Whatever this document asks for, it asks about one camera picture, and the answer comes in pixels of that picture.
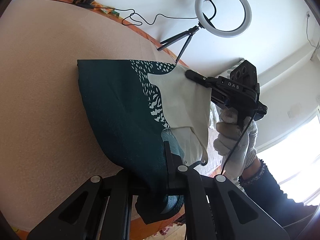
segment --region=window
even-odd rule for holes
[[[295,202],[320,203],[319,109],[282,141],[258,153],[280,188]]]

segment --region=glove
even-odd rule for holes
[[[219,155],[223,156],[222,165],[225,163],[229,152],[236,144],[241,135],[241,130],[237,124],[238,112],[230,108],[224,109],[220,114],[222,122],[216,124],[219,132],[218,138],[214,140],[213,147]],[[250,117],[244,120],[244,129],[250,121]],[[254,148],[258,134],[257,124],[252,120],[249,128],[237,145],[235,151],[228,160],[225,171],[233,178],[240,176],[244,169],[248,168],[256,158],[257,150]]]

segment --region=ring light stand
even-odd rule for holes
[[[182,33],[174,35],[171,38],[168,38],[167,40],[160,42],[163,45],[158,48],[158,51],[161,51],[161,50],[165,49],[166,47],[174,44],[175,42],[177,42],[185,37],[188,37],[185,44],[183,45],[180,53],[179,53],[177,59],[176,59],[176,63],[178,63],[179,59],[181,58],[181,55],[183,54],[186,47],[190,43],[192,36],[199,30],[199,28],[206,29],[210,33],[212,33],[216,36],[219,36],[219,37],[233,38],[233,37],[239,36],[242,33],[244,33],[248,29],[248,27],[250,26],[250,23],[252,20],[252,12],[251,12],[251,7],[250,7],[247,0],[239,0],[242,3],[243,8],[244,8],[244,20],[238,28],[236,28],[235,30],[232,30],[232,31],[221,31],[221,30],[216,29],[213,26],[213,24],[208,19],[208,17],[202,12],[202,5],[203,5],[204,1],[205,0],[196,0],[196,2],[195,2],[196,16],[199,20],[198,25],[194,26],[193,28],[190,28],[187,31],[184,31]]]

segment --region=silver screw head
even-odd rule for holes
[[[218,175],[218,176],[216,176],[216,180],[218,182],[225,182],[226,181],[226,177],[223,176],[223,175]]]
[[[187,170],[188,170],[188,167],[185,166],[185,165],[180,165],[180,166],[178,167],[178,170],[184,172],[184,171],[187,171]]]
[[[94,176],[91,177],[90,180],[91,180],[91,182],[93,182],[93,183],[97,183],[97,182],[100,181],[100,177],[99,177],[98,175],[94,175]]]

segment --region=black sleeve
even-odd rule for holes
[[[303,230],[316,210],[316,206],[304,206],[303,203],[288,199],[262,160],[254,176],[248,180],[240,177],[239,182],[247,196],[281,225],[291,239]]]

